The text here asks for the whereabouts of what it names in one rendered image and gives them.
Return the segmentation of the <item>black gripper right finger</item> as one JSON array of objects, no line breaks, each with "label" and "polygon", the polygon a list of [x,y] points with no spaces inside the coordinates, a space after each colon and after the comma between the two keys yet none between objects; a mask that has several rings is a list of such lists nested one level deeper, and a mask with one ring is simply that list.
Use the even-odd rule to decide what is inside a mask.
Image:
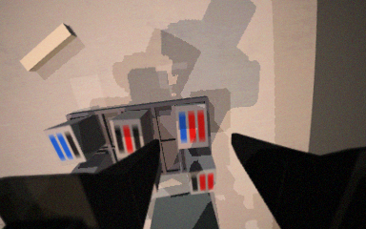
[{"label": "black gripper right finger", "polygon": [[319,156],[238,133],[232,146],[280,229],[338,229],[366,175],[366,147]]}]

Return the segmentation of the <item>dark grey panel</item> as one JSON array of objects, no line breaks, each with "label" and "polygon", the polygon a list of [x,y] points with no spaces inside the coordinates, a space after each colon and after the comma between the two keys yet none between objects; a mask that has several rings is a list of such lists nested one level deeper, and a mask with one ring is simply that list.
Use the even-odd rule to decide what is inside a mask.
[{"label": "dark grey panel", "polygon": [[366,147],[366,0],[317,0],[308,153]]}]

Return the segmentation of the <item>beige rectangular bar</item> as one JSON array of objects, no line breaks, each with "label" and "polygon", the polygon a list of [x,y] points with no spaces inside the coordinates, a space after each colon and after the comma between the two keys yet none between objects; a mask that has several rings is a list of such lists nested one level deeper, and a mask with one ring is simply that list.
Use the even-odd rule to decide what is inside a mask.
[{"label": "beige rectangular bar", "polygon": [[65,48],[76,35],[72,29],[62,23],[57,29],[49,34],[38,46],[26,54],[20,60],[20,63],[28,72],[37,72],[39,68],[45,65],[58,52]]}]

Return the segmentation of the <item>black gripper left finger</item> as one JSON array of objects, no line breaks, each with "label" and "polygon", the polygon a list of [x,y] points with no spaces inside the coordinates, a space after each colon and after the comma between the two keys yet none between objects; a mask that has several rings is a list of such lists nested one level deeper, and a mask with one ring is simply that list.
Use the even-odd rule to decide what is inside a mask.
[{"label": "black gripper left finger", "polygon": [[160,157],[159,139],[97,173],[0,178],[0,218],[80,219],[88,229],[143,229]]}]

